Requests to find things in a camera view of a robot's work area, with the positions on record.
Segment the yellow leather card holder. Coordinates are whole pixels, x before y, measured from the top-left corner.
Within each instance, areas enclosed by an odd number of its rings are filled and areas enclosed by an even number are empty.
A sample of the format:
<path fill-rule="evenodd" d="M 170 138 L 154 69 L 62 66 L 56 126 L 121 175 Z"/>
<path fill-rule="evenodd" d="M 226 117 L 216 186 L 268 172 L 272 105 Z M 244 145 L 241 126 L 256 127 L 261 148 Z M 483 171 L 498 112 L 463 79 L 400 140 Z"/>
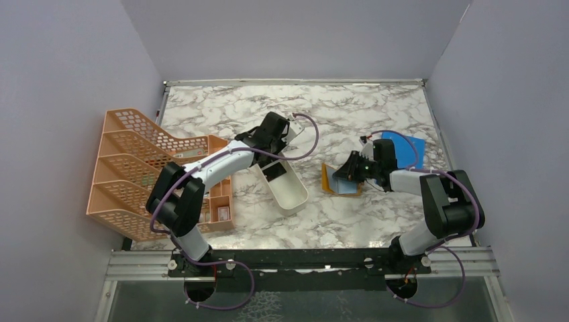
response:
<path fill-rule="evenodd" d="M 361 184 L 335 178 L 335 173 L 336 169 L 330 165 L 321 165 L 321 188 L 324 192 L 341 197 L 357 197 L 362 194 Z"/>

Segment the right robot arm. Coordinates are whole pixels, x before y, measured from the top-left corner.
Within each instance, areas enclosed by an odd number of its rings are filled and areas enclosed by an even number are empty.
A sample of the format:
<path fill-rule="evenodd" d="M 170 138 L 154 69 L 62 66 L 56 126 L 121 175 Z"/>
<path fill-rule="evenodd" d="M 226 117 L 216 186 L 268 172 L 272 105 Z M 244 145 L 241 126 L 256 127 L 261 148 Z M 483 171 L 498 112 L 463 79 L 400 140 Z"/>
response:
<path fill-rule="evenodd" d="M 355 195 L 364 182 L 374 180 L 384 192 L 421 197 L 423 220 L 388 248 L 386 262 L 392 271 L 403 273 L 428 251 L 484 225 L 484 211 L 465 171 L 400 168 L 392 140 L 361 141 L 362 149 L 351 151 L 340 168 L 323 168 L 323 184 L 337 195 Z"/>

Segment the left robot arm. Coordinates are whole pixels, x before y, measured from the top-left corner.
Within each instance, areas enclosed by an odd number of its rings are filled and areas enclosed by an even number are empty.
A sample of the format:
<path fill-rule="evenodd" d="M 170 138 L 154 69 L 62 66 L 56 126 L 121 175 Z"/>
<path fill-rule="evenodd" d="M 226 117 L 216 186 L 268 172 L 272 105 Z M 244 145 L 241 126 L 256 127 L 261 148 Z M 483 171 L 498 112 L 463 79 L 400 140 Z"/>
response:
<path fill-rule="evenodd" d="M 205 193 L 234 173 L 278 160 L 279 153 L 303 131 L 290 118 L 270 112 L 259 126 L 238 134 L 226 147 L 196 162 L 181 166 L 169 162 L 161 170 L 146 201 L 150 228 L 167 233 L 187 255 L 185 266 L 194 275 L 208 272 L 211 249 L 197 224 Z"/>

